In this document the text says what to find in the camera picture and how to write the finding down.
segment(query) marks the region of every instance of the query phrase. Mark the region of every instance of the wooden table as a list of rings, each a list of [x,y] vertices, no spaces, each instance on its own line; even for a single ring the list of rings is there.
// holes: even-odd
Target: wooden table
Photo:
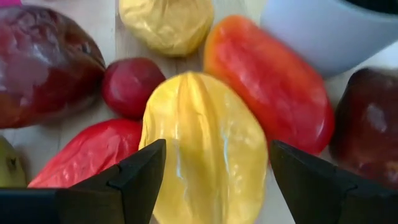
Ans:
[[[51,7],[76,20],[99,45],[106,63],[124,57],[149,57],[167,77],[186,70],[201,70],[202,53],[189,58],[173,59],[157,55],[138,42],[126,31],[119,20],[117,2],[113,0],[23,0],[25,4]],[[214,0],[215,22],[228,14],[243,14],[254,21],[265,0]],[[398,44],[370,58],[362,65],[398,66]],[[334,104],[340,99],[352,71],[326,81],[326,87]],[[98,102],[90,109],[58,123],[22,129],[8,129],[0,134],[21,152],[28,178],[38,173],[44,164],[85,127],[115,117],[108,107]],[[272,171],[267,176],[267,195],[264,208],[256,223],[294,223]]]

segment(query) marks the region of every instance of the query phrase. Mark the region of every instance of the yellow wrinkled fruit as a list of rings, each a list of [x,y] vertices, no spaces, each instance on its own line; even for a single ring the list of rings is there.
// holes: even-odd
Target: yellow wrinkled fruit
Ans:
[[[264,200],[265,135],[240,97],[219,80],[187,72],[149,98],[139,148],[166,139],[160,224],[253,224]]]
[[[211,0],[119,0],[119,13],[138,39],[169,56],[195,51],[214,19]]]

